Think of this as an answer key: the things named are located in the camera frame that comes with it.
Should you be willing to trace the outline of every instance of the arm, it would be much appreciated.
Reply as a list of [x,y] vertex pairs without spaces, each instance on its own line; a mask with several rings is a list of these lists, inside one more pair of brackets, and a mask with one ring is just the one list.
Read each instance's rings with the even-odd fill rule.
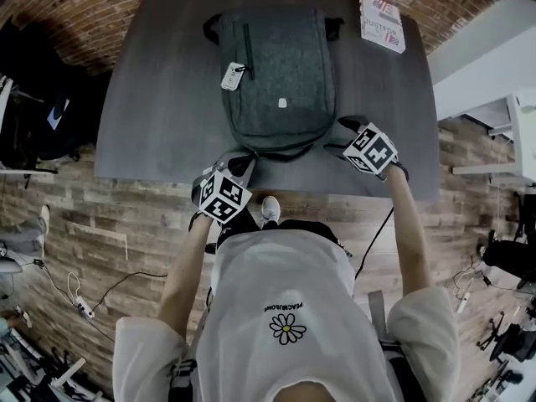
[[204,247],[212,219],[200,215],[188,234],[181,253],[167,274],[158,319],[186,339],[186,327],[198,290]]
[[404,295],[433,286],[428,266],[425,230],[420,222],[404,171],[395,165],[386,170],[394,206],[394,232],[399,252]]

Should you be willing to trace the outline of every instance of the tabletop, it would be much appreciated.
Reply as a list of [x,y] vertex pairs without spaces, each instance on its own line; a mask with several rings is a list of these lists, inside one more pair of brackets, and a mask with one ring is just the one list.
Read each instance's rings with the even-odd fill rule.
[[[384,131],[410,173],[416,199],[439,192],[439,141],[430,71],[419,29],[403,17],[406,51],[360,37],[359,0],[143,0],[111,78],[96,149],[95,175],[191,183],[220,155],[237,148],[221,99],[219,49],[203,23],[229,8],[314,6],[341,17],[330,42],[338,116],[365,115]],[[261,160],[251,188],[386,197],[374,176],[325,153],[326,142],[355,135],[335,126],[295,162]]]

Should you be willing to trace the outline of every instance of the daisy graphic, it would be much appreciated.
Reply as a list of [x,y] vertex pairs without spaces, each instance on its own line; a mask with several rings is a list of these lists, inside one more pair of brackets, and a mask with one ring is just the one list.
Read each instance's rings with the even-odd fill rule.
[[307,330],[305,326],[297,326],[294,324],[294,314],[289,314],[285,317],[284,314],[280,314],[277,317],[273,317],[272,323],[270,323],[270,329],[274,331],[274,337],[279,338],[281,345],[287,345],[290,341],[295,343],[298,339],[303,337],[303,333]]

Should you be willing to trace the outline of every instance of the table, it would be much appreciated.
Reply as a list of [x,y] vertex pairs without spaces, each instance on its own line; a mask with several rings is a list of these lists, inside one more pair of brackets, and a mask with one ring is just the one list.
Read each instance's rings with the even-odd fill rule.
[[536,184],[536,89],[520,90],[507,97],[508,114],[511,123],[492,134],[512,130],[515,161],[470,167],[454,167],[454,174],[507,173],[491,178],[492,186],[502,184],[533,186]]
[[[273,3],[322,8],[345,25],[329,44],[338,115],[366,115],[385,131],[410,172],[417,199],[439,192],[439,140],[430,72],[419,29],[403,17],[406,51],[360,37],[358,0],[143,0],[126,35],[102,112],[95,175],[191,183],[237,147],[221,100],[219,49],[203,23],[225,9]],[[335,126],[332,140],[355,135]],[[291,163],[262,160],[251,188],[389,195],[379,179],[325,153],[322,143]]]

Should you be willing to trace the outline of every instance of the wooden floor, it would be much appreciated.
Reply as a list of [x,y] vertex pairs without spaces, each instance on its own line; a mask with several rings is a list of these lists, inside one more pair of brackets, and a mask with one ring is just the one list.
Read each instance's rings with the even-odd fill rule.
[[[506,162],[513,159],[513,148],[511,144],[504,146],[503,139],[493,141],[483,128],[461,119],[443,121],[439,130],[440,197],[434,204],[420,204],[420,209],[430,241],[435,280],[451,291],[453,275],[470,265],[478,240],[485,239],[490,228],[500,227],[505,237],[512,235],[513,225],[505,221],[505,216],[515,216],[517,210],[512,192],[502,189],[497,221],[497,190],[489,187],[483,176],[462,178],[451,175],[450,169],[453,165],[493,163],[499,159]],[[9,177],[0,183],[3,224],[18,222],[36,213],[42,204],[49,205],[51,220],[45,263],[56,284],[64,290],[69,272],[76,273],[81,281],[79,293],[92,306],[126,273],[166,273],[194,212],[188,186],[95,179],[93,166],[94,153],[89,150],[77,163],[59,163],[58,175],[32,176],[26,190],[24,181],[18,178]],[[265,194],[255,193],[252,199],[252,211],[257,217],[258,204]],[[391,207],[390,200],[381,198],[299,193],[276,196],[283,208],[283,219],[327,222],[353,253],[356,268]],[[211,255],[205,258],[190,332],[204,307],[213,260]],[[516,282],[510,276],[499,278],[502,273],[494,273],[498,286],[513,287]],[[76,286],[71,278],[72,289]],[[162,287],[162,279],[133,276],[110,292],[96,309],[93,323],[113,338],[114,325],[120,317],[155,314]],[[10,279],[2,281],[2,289],[6,293],[11,291]],[[367,292],[376,289],[384,290],[390,305],[401,296],[392,221],[377,239],[358,278],[356,302],[364,304]],[[33,265],[24,267],[24,273],[14,277],[14,294],[9,300],[30,314],[34,324],[30,336],[39,347],[45,352],[56,347],[83,356],[87,360],[83,370],[111,394],[113,342],[55,292],[42,270]],[[463,363],[456,400],[465,400],[497,367],[487,361],[489,353],[481,353],[475,346],[488,319],[503,310],[511,320],[517,306],[524,303],[519,294],[487,288],[481,280],[475,280],[471,300],[458,316]],[[457,308],[455,297],[452,305]]]

